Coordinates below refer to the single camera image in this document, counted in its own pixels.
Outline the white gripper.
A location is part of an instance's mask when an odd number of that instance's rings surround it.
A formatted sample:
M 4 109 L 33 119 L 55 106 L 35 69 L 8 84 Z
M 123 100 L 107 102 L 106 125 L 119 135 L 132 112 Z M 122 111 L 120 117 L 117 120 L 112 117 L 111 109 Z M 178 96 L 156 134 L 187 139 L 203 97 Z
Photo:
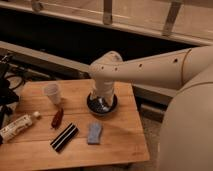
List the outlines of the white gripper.
M 109 106 L 113 103 L 114 82 L 95 80 L 92 86 L 90 99 L 94 100 L 97 97 L 103 98 Z

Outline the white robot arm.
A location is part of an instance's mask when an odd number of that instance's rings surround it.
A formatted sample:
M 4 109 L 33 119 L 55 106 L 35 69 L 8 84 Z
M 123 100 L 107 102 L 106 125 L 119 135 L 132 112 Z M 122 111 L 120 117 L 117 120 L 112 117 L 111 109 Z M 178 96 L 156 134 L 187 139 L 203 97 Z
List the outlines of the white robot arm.
M 213 46 L 124 61 L 110 51 L 89 68 L 90 109 L 107 113 L 116 81 L 177 91 L 161 126 L 157 171 L 213 171 Z

